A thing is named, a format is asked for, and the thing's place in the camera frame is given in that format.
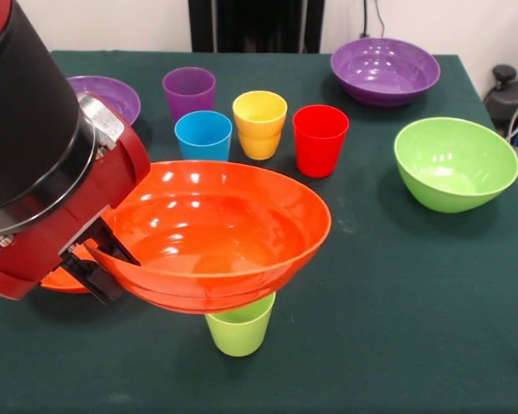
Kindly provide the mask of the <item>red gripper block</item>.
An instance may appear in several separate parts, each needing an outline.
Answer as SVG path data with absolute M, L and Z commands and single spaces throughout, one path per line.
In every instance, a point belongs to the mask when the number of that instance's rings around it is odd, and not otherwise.
M 93 260 L 60 254 L 88 223 L 95 222 L 98 250 L 133 265 L 140 261 L 99 217 L 118 206 L 150 171 L 147 151 L 133 128 L 126 127 L 116 147 L 95 160 L 82 185 L 51 215 L 14 236 L 0 251 L 0 297 L 19 300 L 59 264 L 101 303 L 119 299 L 122 287 Z

